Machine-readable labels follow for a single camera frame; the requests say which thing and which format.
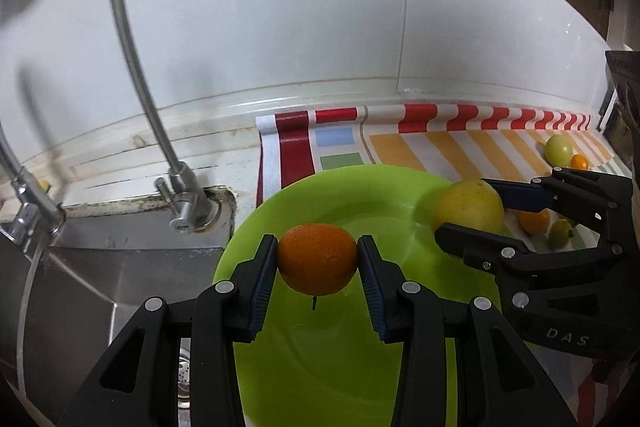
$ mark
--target green plate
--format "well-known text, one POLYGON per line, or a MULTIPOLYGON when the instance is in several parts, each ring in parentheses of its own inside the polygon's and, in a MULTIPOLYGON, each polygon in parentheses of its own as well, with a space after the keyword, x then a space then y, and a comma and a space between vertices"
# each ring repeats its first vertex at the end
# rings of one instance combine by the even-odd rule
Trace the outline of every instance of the green plate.
MULTIPOLYGON (((498 302, 494 279, 436 245, 429 226, 435 197, 449 182, 386 165, 323 171, 281 190, 256 209, 226 247, 214 281, 251 259, 265 233, 294 225, 334 223, 354 239, 370 234, 382 257, 440 297, 498 302)), ((318 299, 276 276, 264 329, 236 344, 244 413, 257 427, 388 427, 402 346, 385 345, 371 327, 356 273, 345 289, 318 299)), ((447 343, 447 424, 455 425, 455 356, 447 343)))

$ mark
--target green square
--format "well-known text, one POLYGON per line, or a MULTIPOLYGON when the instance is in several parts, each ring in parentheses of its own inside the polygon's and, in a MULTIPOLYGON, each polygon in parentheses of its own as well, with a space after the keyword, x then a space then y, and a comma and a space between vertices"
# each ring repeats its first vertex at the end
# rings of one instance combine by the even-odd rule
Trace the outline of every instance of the green square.
POLYGON ((337 169, 338 167, 347 167, 349 165, 364 165, 364 162, 359 153, 350 152, 334 156, 320 156, 320 164, 323 171, 328 171, 329 169, 337 169))

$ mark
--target black device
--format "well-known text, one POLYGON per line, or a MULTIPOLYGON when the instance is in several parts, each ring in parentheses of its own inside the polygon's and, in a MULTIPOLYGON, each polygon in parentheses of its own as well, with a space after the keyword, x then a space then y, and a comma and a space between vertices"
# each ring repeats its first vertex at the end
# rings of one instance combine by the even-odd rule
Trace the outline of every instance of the black device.
MULTIPOLYGON (((633 163, 640 165, 640 52, 605 52, 607 69, 618 95, 622 118, 631 134, 633 163)), ((634 180, 639 185, 640 170, 634 180)))
POLYGON ((495 276, 502 313, 519 336, 542 346, 614 362, 640 347, 640 250, 632 181, 554 168, 530 184, 485 180, 506 208, 550 208, 600 234, 597 246, 536 254, 517 239, 444 224, 439 247, 495 276))
MULTIPOLYGON (((191 337, 191 424, 244 427, 233 342, 261 330, 276 275, 277 240, 196 299, 147 299, 96 363, 58 427, 177 425, 181 337, 191 337)), ((404 343, 393 427, 444 427, 445 338, 456 340, 458 426, 574 427, 562 397, 507 320, 484 298, 438 298, 383 261, 370 236, 358 270, 380 339, 404 343)))

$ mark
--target small orange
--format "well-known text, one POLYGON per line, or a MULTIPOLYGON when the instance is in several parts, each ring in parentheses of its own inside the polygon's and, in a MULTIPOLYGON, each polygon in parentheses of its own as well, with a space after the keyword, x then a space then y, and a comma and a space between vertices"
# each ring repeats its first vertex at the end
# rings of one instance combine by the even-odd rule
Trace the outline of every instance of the small orange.
POLYGON ((574 154, 574 156, 572 156, 571 158, 570 167, 572 169, 580 169, 581 171, 588 171, 589 160, 584 156, 582 156, 581 154, 574 154))
POLYGON ((525 212, 518 210, 518 224, 529 235, 546 233, 551 217, 547 208, 541 212, 525 212))
POLYGON ((310 223, 288 230, 278 243, 280 274, 290 288, 311 296, 347 286, 358 266, 351 234, 335 225, 310 223))

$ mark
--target white tile wall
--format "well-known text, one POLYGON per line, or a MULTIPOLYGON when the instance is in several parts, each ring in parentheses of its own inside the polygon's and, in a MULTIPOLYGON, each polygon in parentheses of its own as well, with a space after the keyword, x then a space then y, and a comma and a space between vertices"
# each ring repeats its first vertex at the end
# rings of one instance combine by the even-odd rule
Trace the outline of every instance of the white tile wall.
POLYGON ((499 98, 510 87, 597 108, 606 49, 564 0, 407 0, 401 89, 453 95, 471 82, 499 98))
MULTIPOLYGON (((404 0, 127 2, 159 106, 288 82, 398 74, 404 0)), ((0 4, 0 116, 18 157, 140 112, 108 0, 34 0, 15 15, 23 4, 0 4)))
MULTIPOLYGON (((606 44, 564 0, 127 2, 175 139, 225 130, 212 120, 229 97, 238 115, 382 98, 585 110, 604 93, 606 44)), ((152 143, 131 118, 140 106, 108 0, 0 0, 0 93, 22 160, 65 141, 56 154, 85 163, 152 143)))

